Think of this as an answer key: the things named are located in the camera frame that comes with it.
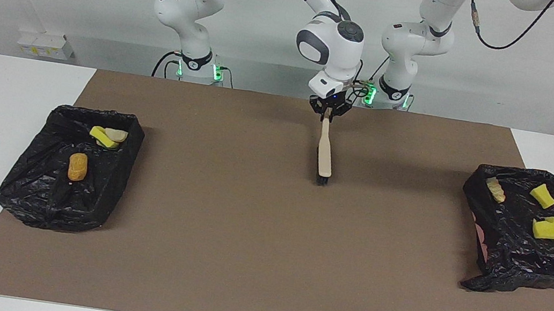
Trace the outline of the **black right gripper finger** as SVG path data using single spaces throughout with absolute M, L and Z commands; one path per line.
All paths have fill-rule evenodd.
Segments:
M 332 119 L 335 117 L 340 117 L 350 111 L 353 108 L 353 104 L 343 102 L 334 103 L 331 108 L 330 122 L 332 122 Z
M 310 106 L 319 115 L 319 120 L 323 121 L 327 112 L 327 103 L 310 101 Z

